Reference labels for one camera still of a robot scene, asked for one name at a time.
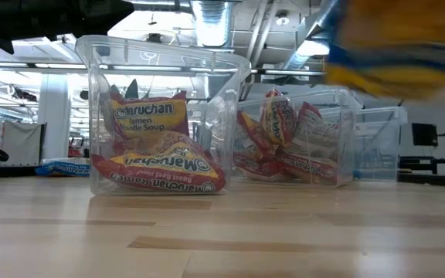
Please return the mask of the white cloth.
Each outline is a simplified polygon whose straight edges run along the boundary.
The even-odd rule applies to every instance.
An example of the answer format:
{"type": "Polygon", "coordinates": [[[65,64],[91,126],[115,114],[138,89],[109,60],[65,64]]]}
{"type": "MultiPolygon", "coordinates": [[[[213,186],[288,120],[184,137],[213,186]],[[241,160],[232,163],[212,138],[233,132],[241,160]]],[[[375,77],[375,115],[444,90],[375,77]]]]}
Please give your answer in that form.
{"type": "Polygon", "coordinates": [[[8,160],[0,163],[6,167],[34,167],[42,160],[42,145],[46,124],[5,121],[3,124],[2,150],[8,160]]]}

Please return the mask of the red Maruchan ramen pack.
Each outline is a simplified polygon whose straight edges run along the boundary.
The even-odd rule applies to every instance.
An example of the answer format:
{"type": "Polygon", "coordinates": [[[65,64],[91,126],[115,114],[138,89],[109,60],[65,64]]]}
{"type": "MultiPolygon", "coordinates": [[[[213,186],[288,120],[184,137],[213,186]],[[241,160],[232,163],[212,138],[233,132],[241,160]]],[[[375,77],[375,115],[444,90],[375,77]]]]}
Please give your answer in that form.
{"type": "Polygon", "coordinates": [[[303,102],[291,139],[290,149],[294,153],[314,158],[335,160],[338,156],[338,123],[325,120],[319,109],[303,102]]]}
{"type": "Polygon", "coordinates": [[[237,113],[233,165],[243,176],[259,181],[283,181],[285,176],[276,161],[276,149],[258,121],[243,111],[237,113]]]}
{"type": "Polygon", "coordinates": [[[260,124],[271,144],[287,147],[292,140],[297,118],[292,103],[277,88],[268,90],[260,106],[260,124]]]}
{"type": "Polygon", "coordinates": [[[337,163],[329,158],[315,158],[279,149],[276,154],[278,166],[287,174],[310,185],[336,185],[337,163]]]}
{"type": "Polygon", "coordinates": [[[159,131],[114,145],[115,154],[90,156],[98,173],[119,185],[152,192],[213,193],[226,186],[224,170],[189,136],[159,131]]]}
{"type": "Polygon", "coordinates": [[[111,90],[103,102],[114,143],[119,144],[161,131],[189,135],[186,91],[173,97],[125,98],[111,90]]]}

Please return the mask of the blue Maruchan ramen pack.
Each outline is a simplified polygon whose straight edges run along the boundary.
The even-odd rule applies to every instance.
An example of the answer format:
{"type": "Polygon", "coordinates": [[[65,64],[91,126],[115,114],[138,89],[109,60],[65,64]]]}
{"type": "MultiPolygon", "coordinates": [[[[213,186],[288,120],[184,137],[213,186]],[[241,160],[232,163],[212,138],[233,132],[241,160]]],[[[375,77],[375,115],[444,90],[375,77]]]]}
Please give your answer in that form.
{"type": "Polygon", "coordinates": [[[90,160],[88,158],[50,158],[44,159],[35,169],[41,176],[88,177],[90,160]]]}
{"type": "Polygon", "coordinates": [[[338,0],[327,83],[423,100],[445,88],[445,0],[338,0]]]}

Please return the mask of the white building column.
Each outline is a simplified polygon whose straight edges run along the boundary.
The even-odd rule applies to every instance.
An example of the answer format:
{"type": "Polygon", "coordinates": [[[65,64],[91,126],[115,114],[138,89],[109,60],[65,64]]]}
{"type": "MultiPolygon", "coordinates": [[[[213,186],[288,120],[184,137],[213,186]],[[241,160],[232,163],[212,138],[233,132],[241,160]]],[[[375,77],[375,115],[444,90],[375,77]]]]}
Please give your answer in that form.
{"type": "Polygon", "coordinates": [[[43,74],[38,123],[45,124],[42,157],[66,158],[70,133],[71,95],[65,75],[43,74]]]}

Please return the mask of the silver ventilation duct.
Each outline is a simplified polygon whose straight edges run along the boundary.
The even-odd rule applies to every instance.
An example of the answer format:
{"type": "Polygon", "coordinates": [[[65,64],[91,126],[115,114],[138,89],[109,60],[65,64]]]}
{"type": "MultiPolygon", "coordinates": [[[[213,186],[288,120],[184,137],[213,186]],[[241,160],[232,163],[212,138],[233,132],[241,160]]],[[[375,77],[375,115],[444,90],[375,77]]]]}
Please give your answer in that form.
{"type": "Polygon", "coordinates": [[[197,46],[227,48],[233,8],[242,0],[191,0],[197,46]]]}
{"type": "Polygon", "coordinates": [[[306,16],[296,31],[296,48],[283,63],[282,70],[300,70],[313,56],[329,54],[331,20],[339,0],[322,0],[317,12],[306,16]]]}

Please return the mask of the black monitor on arm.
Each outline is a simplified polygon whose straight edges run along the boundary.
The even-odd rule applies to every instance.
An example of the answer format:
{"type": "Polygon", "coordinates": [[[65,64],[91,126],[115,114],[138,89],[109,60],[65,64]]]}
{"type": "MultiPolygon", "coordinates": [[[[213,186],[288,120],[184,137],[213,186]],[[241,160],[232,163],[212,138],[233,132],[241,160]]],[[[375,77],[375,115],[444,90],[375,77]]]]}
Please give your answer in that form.
{"type": "MultiPolygon", "coordinates": [[[[444,133],[437,132],[434,124],[412,123],[412,139],[414,146],[437,147],[438,139],[445,138],[444,133]]],[[[445,164],[445,158],[434,156],[400,156],[399,169],[410,171],[430,171],[433,175],[438,174],[438,166],[445,164]]]]}

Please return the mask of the small clear plastic bin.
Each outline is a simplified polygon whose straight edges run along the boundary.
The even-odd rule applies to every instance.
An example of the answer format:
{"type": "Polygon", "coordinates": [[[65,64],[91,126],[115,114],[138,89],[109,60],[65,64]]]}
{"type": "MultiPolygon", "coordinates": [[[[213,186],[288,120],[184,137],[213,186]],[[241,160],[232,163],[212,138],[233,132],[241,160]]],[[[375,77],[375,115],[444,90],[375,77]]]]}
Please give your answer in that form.
{"type": "MultiPolygon", "coordinates": [[[[84,36],[76,54],[87,69],[90,156],[111,158],[114,139],[104,120],[103,102],[115,85],[124,94],[133,79],[139,98],[173,97],[186,91],[189,136],[208,151],[230,182],[237,105],[250,62],[241,56],[110,36],[84,36]]],[[[95,195],[211,195],[152,192],[102,177],[90,158],[90,189],[95,195]]]]}

